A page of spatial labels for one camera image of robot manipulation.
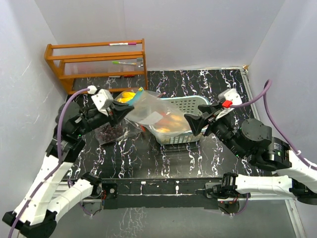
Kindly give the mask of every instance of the basket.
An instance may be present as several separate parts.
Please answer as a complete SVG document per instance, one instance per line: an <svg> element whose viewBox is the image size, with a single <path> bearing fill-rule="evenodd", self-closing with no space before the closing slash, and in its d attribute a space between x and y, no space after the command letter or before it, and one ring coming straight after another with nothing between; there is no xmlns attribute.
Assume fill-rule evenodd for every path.
<svg viewBox="0 0 317 238"><path fill-rule="evenodd" d="M198 105L201 104L209 104L209 101L207 98L202 96L186 96L186 97L177 97L177 98L162 98L162 100L167 100L177 106L180 111L184 113L190 113L197 116L200 116L202 114L201 111L198 110ZM192 131L187 131L179 136L170 137L168 135L165 136L156 136L156 139L159 144L167 145L167 144L181 144L181 143L188 143L188 142L196 142L199 141L200 138L203 135L203 132L205 132L205 128L202 130L202 132L194 136Z"/></svg>

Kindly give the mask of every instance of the gray wall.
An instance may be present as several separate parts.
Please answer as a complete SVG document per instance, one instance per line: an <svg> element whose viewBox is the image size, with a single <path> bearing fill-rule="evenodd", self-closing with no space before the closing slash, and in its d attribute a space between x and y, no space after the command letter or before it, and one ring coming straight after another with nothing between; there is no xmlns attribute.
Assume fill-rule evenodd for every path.
<svg viewBox="0 0 317 238"><path fill-rule="evenodd" d="M287 0L249 72L253 95L262 90L267 79L273 80L267 96L271 114L303 155L314 163L317 163L316 26L317 1ZM261 120L271 125L262 100L257 103L257 108ZM308 237L315 238L317 207L301 203L297 203L297 207Z"/></svg>
<svg viewBox="0 0 317 238"><path fill-rule="evenodd" d="M35 0L59 44L145 38L147 67L250 64L284 0Z"/></svg>
<svg viewBox="0 0 317 238"><path fill-rule="evenodd" d="M56 41L34 0L2 0L0 7L0 215L30 188L51 140L66 95L44 61ZM9 226L0 222L1 237Z"/></svg>

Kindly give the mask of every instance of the wooden rack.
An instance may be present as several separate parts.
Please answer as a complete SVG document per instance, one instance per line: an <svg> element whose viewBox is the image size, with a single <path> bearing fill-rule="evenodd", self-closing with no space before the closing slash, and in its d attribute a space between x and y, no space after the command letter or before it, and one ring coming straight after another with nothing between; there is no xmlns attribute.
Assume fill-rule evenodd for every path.
<svg viewBox="0 0 317 238"><path fill-rule="evenodd" d="M118 43L136 44L110 45ZM145 79L144 88L148 88L144 39L69 45L48 44L44 58L68 94L76 92L73 91L73 84L76 78L86 77L142 74ZM132 62L136 65L123 64L127 62ZM129 88L111 88L109 91L122 92L127 89Z"/></svg>

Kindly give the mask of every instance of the clear plastic bag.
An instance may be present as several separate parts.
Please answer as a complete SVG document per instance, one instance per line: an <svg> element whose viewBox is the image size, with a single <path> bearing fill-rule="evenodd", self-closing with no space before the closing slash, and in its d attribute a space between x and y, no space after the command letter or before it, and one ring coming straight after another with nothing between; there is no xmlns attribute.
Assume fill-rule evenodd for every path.
<svg viewBox="0 0 317 238"><path fill-rule="evenodd" d="M118 125L106 124L95 129L95 137L100 145L120 141L142 132L141 126L126 119Z"/></svg>
<svg viewBox="0 0 317 238"><path fill-rule="evenodd" d="M151 95L147 91L136 92L126 103L133 105L134 110L125 118L143 125L156 137L175 137L190 131L183 112L172 103Z"/></svg>

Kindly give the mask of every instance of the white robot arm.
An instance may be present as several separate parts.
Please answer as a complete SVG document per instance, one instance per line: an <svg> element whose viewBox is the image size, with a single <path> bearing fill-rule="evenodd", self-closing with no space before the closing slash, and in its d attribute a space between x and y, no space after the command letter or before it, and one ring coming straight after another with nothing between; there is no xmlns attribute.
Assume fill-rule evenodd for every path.
<svg viewBox="0 0 317 238"><path fill-rule="evenodd" d="M241 127L231 123L234 108L242 104L235 89L219 95L220 104L200 105L201 116L185 114L194 135L208 126L204 136L214 133L237 157L251 156L250 164L266 171L276 171L278 177L249 177L234 173L224 174L222 184L206 189L213 198L227 199L239 194L269 193L297 198L317 205L317 165L304 163L284 141L272 137L272 129L257 119L242 122Z"/></svg>
<svg viewBox="0 0 317 238"><path fill-rule="evenodd" d="M89 89L96 93L97 89L90 86ZM79 153L85 146L81 138L104 124L114 126L118 124L131 110L133 106L114 102L107 90L100 90L92 96L96 108L82 112L79 106L71 102L68 104L65 114L63 107L59 109L59 117L62 117L61 150L62 160L58 159L58 132L54 130L53 139L46 150L41 169L22 202L10 212L6 212L2 220L8 225L20 230L27 238L48 238L54 231L57 222L75 204L85 197L96 196L97 188L101 180L90 174L84 174L74 186L52 200L57 186L76 161Z"/></svg>

